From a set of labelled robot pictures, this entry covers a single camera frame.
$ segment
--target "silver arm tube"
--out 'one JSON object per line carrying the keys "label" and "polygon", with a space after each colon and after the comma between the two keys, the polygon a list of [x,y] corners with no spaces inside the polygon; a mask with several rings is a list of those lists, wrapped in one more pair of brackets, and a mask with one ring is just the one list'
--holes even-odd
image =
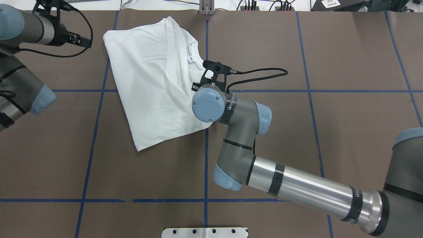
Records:
{"label": "silver arm tube", "polygon": [[0,4],[0,44],[16,48],[22,42],[48,44],[55,35],[52,23],[45,17]]}
{"label": "silver arm tube", "polygon": [[366,233],[378,227],[382,215],[376,190],[360,191],[261,157],[254,160],[248,185],[358,224]]}

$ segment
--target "white label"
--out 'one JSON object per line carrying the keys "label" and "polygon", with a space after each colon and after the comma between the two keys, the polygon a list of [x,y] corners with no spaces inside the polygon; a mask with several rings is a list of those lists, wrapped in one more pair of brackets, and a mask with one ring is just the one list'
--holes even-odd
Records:
{"label": "white label", "polygon": [[194,60],[194,58],[192,57],[192,55],[188,56],[188,62],[192,63],[192,62],[194,62],[194,61],[195,61],[195,60]]}
{"label": "white label", "polygon": [[321,3],[323,3],[323,6],[325,8],[333,8],[336,6],[340,6],[341,4],[338,2],[338,0],[323,0]]}

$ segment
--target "metal bracket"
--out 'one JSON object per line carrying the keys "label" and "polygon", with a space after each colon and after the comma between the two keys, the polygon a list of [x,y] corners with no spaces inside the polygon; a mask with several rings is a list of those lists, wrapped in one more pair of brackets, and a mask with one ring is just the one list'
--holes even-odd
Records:
{"label": "metal bracket", "polygon": [[162,238],[248,238],[248,228],[211,227],[211,228],[167,228]]}
{"label": "metal bracket", "polygon": [[214,15],[214,0],[200,0],[200,15]]}

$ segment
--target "grid line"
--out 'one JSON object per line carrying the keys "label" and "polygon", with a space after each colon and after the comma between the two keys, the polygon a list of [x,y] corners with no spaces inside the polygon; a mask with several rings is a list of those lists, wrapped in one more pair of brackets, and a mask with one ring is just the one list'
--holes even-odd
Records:
{"label": "grid line", "polygon": [[[299,44],[301,46],[302,62],[304,64],[305,81],[307,83],[308,101],[310,103],[311,118],[312,118],[312,121],[313,121],[314,138],[316,140],[317,151],[318,151],[318,154],[319,154],[320,176],[324,177],[323,162],[322,162],[322,159],[321,159],[321,152],[320,152],[319,135],[317,134],[316,117],[314,115],[313,99],[311,97],[310,81],[308,79],[308,70],[307,70],[307,64],[306,64],[306,61],[305,61],[304,44],[303,44],[303,41],[302,41],[301,24],[300,24],[300,21],[299,21],[298,12],[296,12],[296,15],[297,15]],[[330,219],[330,215],[327,215],[327,223],[328,223],[328,226],[329,226],[330,238],[333,238],[332,221]]]}
{"label": "grid line", "polygon": [[[118,22],[118,16],[119,16],[119,11],[116,11],[115,23],[113,25],[113,30],[116,29],[116,24]],[[90,177],[91,163],[93,161],[93,155],[94,155],[94,145],[95,145],[96,138],[97,138],[97,130],[99,128],[100,112],[102,110],[104,90],[106,89],[107,74],[109,72],[109,67],[110,67],[110,58],[107,58],[106,70],[104,72],[102,94],[100,96],[99,109],[97,111],[96,124],[94,126],[93,141],[91,143],[90,157],[88,159],[87,173],[85,175],[84,189],[82,191],[82,201],[81,201],[81,206],[80,206],[80,212],[79,212],[79,215],[78,215],[78,223],[77,223],[77,227],[76,227],[76,231],[75,231],[75,238],[78,238],[78,236],[79,236],[79,231],[80,231],[80,227],[81,227],[81,220],[82,220],[82,213],[84,212],[85,197],[87,195],[88,180],[89,180],[89,177]]]}
{"label": "grid line", "polygon": [[[206,20],[206,60],[209,59],[209,20]],[[208,197],[209,197],[209,129],[206,128],[205,153],[204,153],[204,227],[209,226]]]}
{"label": "grid line", "polygon": [[405,69],[404,69],[404,66],[402,64],[401,57],[399,56],[399,52],[398,52],[398,49],[397,49],[397,46],[396,46],[396,43],[395,43],[394,36],[392,34],[391,24],[389,23],[388,12],[386,10],[385,10],[385,18],[386,18],[386,23],[388,25],[389,35],[390,35],[391,40],[392,40],[392,45],[394,46],[395,54],[398,58],[398,63],[399,63],[399,66],[401,67],[402,75],[404,76],[405,83],[407,84],[408,92],[410,93],[411,101],[413,103],[413,107],[414,107],[414,110],[416,112],[417,119],[419,121],[420,127],[423,127],[422,119],[420,118],[420,113],[419,113],[419,110],[417,109],[416,102],[414,101],[414,96],[413,96],[413,93],[411,91],[410,83],[408,82],[407,74],[405,73]]}
{"label": "grid line", "polygon": [[[103,92],[101,89],[53,89],[53,92],[91,93]],[[231,90],[235,93],[308,93],[307,89],[245,89]],[[423,90],[336,90],[336,89],[310,89],[312,93],[423,93]],[[117,89],[105,89],[105,93],[117,93]]]}
{"label": "grid line", "polygon": [[182,199],[133,199],[135,203],[167,203],[167,202],[291,202],[276,198],[182,198]]}

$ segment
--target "wire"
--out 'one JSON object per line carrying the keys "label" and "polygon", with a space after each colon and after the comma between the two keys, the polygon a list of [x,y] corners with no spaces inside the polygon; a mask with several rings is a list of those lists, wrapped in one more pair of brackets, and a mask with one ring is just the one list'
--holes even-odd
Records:
{"label": "wire", "polygon": [[276,74],[276,75],[271,75],[271,76],[257,77],[257,78],[252,78],[252,79],[247,79],[247,80],[242,80],[242,81],[234,82],[234,83],[231,83],[231,84],[229,84],[227,86],[226,92],[229,93],[229,88],[232,87],[232,86],[234,86],[234,85],[236,85],[236,84],[250,83],[250,82],[254,82],[254,81],[260,81],[260,80],[270,79],[270,78],[274,78],[274,77],[285,76],[285,75],[288,74],[288,71],[286,69],[281,69],[281,68],[263,68],[263,69],[255,69],[255,70],[245,71],[245,72],[237,71],[234,74],[236,74],[236,75],[244,75],[244,74],[249,74],[249,73],[253,73],[253,72],[268,71],[268,70],[279,70],[279,71],[282,71],[283,73]]}
{"label": "wire", "polygon": [[181,2],[181,3],[188,3],[188,4],[200,5],[199,3],[185,2],[185,1],[181,1],[181,0],[163,0],[163,1],[168,1],[168,2]]}
{"label": "wire", "polygon": [[0,97],[4,97],[4,98],[11,98],[16,96],[16,94],[12,91],[9,90],[0,90]]}
{"label": "wire", "polygon": [[238,6],[236,7],[236,11],[239,9],[239,6],[241,5],[241,3],[242,3],[242,0],[241,0],[241,1],[239,1]]}
{"label": "wire", "polygon": [[274,5],[276,2],[281,2],[281,4],[282,4],[282,1],[281,1],[281,0],[276,0],[276,1],[273,1],[273,3],[270,5],[269,11],[272,9],[273,5]]}
{"label": "wire", "polygon": [[90,28],[91,31],[91,39],[90,39],[90,44],[85,47],[83,50],[81,50],[81,52],[74,54],[74,55],[53,55],[53,54],[49,54],[49,53],[45,53],[45,52],[41,52],[41,51],[37,51],[37,50],[32,50],[32,49],[20,49],[20,51],[29,51],[29,52],[34,52],[34,53],[38,53],[38,54],[42,54],[42,55],[47,55],[47,56],[52,56],[52,57],[57,57],[57,58],[71,58],[71,57],[75,57],[78,55],[81,55],[82,53],[84,53],[86,50],[88,50],[92,43],[93,43],[93,28],[91,27],[91,24],[88,22],[88,19],[84,16],[84,14],[82,14],[82,12],[76,8],[73,8],[73,10],[79,14],[81,14],[81,16],[84,18],[84,20],[87,22],[88,27]]}

